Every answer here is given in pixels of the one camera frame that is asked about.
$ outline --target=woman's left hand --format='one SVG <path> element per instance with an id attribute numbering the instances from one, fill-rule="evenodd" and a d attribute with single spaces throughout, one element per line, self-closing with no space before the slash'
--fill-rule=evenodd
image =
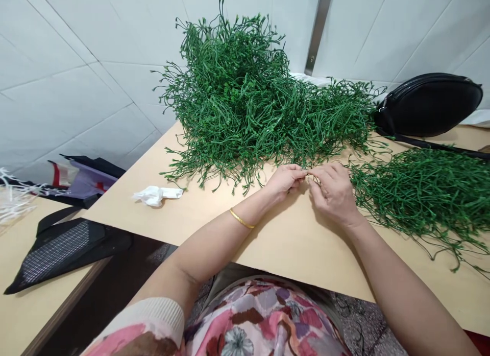
<path id="1" fill-rule="evenodd" d="M 263 190 L 277 196 L 278 201 L 286 198 L 288 192 L 295 193 L 305 180 L 308 171 L 297 164 L 283 164 L 277 168 Z"/>

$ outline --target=light wood tabletop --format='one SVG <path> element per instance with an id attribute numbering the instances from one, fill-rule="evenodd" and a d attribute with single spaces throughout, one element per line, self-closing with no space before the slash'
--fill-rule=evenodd
<path id="1" fill-rule="evenodd" d="M 36 197 L 36 208 L 0 235 L 0 289 L 14 280 L 23 259 L 34 244 L 38 222 L 69 207 Z M 13 295 L 0 296 L 0 353 L 32 355 L 56 330 L 108 259 L 50 279 Z"/>
<path id="2" fill-rule="evenodd" d="M 167 154 L 165 147 L 182 150 L 175 136 L 182 132 L 182 126 L 177 122 L 84 217 L 178 246 L 205 223 L 240 202 L 243 199 L 241 188 L 237 188 L 233 196 L 232 184 L 223 182 L 212 193 L 218 179 L 208 181 L 202 190 L 198 188 L 199 176 L 190 181 L 179 181 L 188 186 L 188 191 L 179 200 L 164 200 L 160 208 L 131 199 L 134 193 L 149 185 L 176 187 L 159 172 L 169 171 L 172 158 L 178 159 L 176 154 Z M 458 126 L 428 140 L 456 143 L 461 148 L 478 150 L 490 145 L 490 131 Z M 389 144 L 395 153 L 406 149 L 392 141 Z M 340 160 L 346 161 L 347 156 L 348 153 L 343 153 Z M 267 164 L 265 176 L 270 176 L 273 170 L 274 167 Z M 412 239 L 383 227 L 375 228 L 464 329 L 490 336 L 490 280 L 465 264 L 457 273 L 452 273 L 450 269 L 456 265 L 456 261 L 450 254 L 441 253 L 433 262 Z M 313 209 L 306 186 L 264 217 L 233 260 L 324 289 L 374 301 L 352 246 L 338 227 Z M 484 269 L 490 269 L 490 256 L 472 257 L 471 260 Z"/>

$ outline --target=gray floor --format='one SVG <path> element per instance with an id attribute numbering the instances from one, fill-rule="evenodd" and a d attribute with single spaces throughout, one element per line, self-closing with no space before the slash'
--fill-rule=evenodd
<path id="1" fill-rule="evenodd" d="M 109 262 L 40 355 L 79 355 L 175 248 L 135 236 L 133 247 Z M 212 280 L 201 289 L 187 324 L 201 312 L 211 286 Z M 375 304 L 334 292 L 331 292 L 331 297 L 341 318 L 345 341 L 353 355 L 406 354 Z"/>

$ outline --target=bag strap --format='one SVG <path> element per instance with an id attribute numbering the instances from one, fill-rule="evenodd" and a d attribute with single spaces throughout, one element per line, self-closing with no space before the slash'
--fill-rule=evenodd
<path id="1" fill-rule="evenodd" d="M 36 237 L 39 236 L 40 233 L 46 231 L 48 228 L 53 226 L 56 222 L 61 221 L 63 218 L 68 217 L 70 214 L 78 212 L 80 207 L 68 207 L 62 210 L 51 213 L 50 215 L 44 217 L 39 221 L 37 225 L 37 234 Z"/>
<path id="2" fill-rule="evenodd" d="M 391 117 L 388 116 L 387 112 L 383 112 L 383 110 L 380 110 L 381 113 L 384 116 L 384 119 L 388 123 L 388 126 L 391 128 L 392 133 L 387 133 L 384 131 L 381 127 L 377 127 L 376 132 L 380 134 L 381 136 L 386 137 L 387 139 L 395 140 L 395 141 L 400 141 L 402 143 L 407 143 L 419 148 L 431 148 L 431 149 L 437 149 L 437 150 L 446 150 L 449 152 L 456 152 L 456 153 L 463 153 L 466 154 L 467 156 L 473 157 L 473 158 L 480 158 L 484 160 L 490 160 L 490 153 L 483 153 L 483 152 L 476 152 L 468 149 L 463 149 L 463 148 L 456 148 L 456 147 L 450 147 L 450 146 L 445 146 L 441 144 L 436 144 L 436 143 L 431 143 L 429 141 L 425 140 L 418 140 L 418 139 L 412 139 L 408 136 L 400 135 L 395 132 L 395 126 L 393 125 L 393 121 Z"/>

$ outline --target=person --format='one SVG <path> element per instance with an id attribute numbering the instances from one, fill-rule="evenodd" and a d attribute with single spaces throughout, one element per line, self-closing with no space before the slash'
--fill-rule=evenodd
<path id="1" fill-rule="evenodd" d="M 308 174 L 320 183 L 308 179 L 316 209 L 352 241 L 376 301 L 407 352 L 479 355 L 436 296 L 358 211 L 349 172 L 340 163 L 308 171 L 295 164 L 278 167 L 264 188 L 204 225 L 165 260 L 83 355 L 350 354 L 321 296 L 317 302 L 296 283 L 265 273 L 225 288 L 218 275 L 212 298 L 184 331 L 202 284 L 225 268 L 253 226 Z"/>

